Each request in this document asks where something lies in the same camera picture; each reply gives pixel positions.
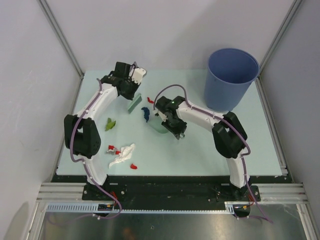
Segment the green plastic dustpan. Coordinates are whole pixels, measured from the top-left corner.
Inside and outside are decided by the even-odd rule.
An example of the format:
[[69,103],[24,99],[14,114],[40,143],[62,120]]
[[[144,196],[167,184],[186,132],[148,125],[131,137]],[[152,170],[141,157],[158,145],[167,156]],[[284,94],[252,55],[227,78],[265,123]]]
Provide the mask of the green plastic dustpan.
[[147,124],[160,134],[171,133],[177,140],[185,137],[187,124],[178,119],[163,121],[160,117],[150,119]]

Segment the blue plastic waste bin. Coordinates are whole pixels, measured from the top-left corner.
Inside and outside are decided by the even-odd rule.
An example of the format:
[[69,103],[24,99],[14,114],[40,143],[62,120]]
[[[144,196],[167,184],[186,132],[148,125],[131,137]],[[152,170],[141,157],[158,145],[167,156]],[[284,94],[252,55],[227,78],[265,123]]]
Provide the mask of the blue plastic waste bin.
[[233,110],[260,73],[258,61],[238,48],[213,52],[207,62],[204,101],[215,112]]

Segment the small green hand brush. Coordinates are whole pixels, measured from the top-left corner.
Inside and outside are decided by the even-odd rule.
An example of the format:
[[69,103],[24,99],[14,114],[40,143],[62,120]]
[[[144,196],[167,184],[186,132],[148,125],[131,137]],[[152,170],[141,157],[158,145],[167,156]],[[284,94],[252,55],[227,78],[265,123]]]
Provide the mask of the small green hand brush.
[[137,93],[133,100],[130,102],[130,104],[127,107],[127,111],[129,114],[133,112],[133,110],[142,102],[142,95],[141,93]]

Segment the small dark blue paper scrap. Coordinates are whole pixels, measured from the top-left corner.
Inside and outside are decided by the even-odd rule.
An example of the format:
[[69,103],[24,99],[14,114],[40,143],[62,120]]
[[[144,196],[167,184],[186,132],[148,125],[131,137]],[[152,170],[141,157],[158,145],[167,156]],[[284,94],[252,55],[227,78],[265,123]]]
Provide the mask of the small dark blue paper scrap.
[[146,122],[150,120],[150,110],[147,107],[142,107],[141,110],[143,111],[143,118]]

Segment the small red scrap top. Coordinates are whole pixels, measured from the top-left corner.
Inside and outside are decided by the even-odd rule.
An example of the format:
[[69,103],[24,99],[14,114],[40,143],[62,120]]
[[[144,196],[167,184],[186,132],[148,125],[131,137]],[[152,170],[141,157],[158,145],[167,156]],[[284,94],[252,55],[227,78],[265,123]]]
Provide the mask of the small red scrap top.
[[149,97],[147,97],[147,101],[148,101],[150,104],[154,104],[154,101],[151,100]]

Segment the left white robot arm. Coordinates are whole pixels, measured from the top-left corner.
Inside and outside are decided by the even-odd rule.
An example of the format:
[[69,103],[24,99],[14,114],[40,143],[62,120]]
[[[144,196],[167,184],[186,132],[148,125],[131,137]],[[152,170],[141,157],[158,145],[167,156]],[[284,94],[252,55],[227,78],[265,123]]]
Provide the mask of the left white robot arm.
[[136,63],[117,62],[114,70],[98,81],[98,89],[78,113],[63,120],[64,142],[74,163],[82,163],[87,180],[95,185],[93,194],[100,200],[110,196],[111,188],[104,184],[107,173],[99,159],[101,137],[98,118],[119,96],[132,101],[147,71]]

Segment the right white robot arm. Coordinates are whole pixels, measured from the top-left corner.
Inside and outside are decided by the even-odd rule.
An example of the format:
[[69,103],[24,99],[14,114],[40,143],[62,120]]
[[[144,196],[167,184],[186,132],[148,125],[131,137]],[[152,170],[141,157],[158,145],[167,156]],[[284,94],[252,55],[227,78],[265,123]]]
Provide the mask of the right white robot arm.
[[160,97],[155,101],[154,111],[162,120],[161,125],[171,132],[176,139],[183,138],[187,123],[194,123],[213,135],[215,149],[226,158],[230,174],[231,196],[242,201],[249,194],[241,154],[246,148],[248,136],[238,117],[233,112],[216,113],[198,105],[188,103],[182,96],[174,99]]

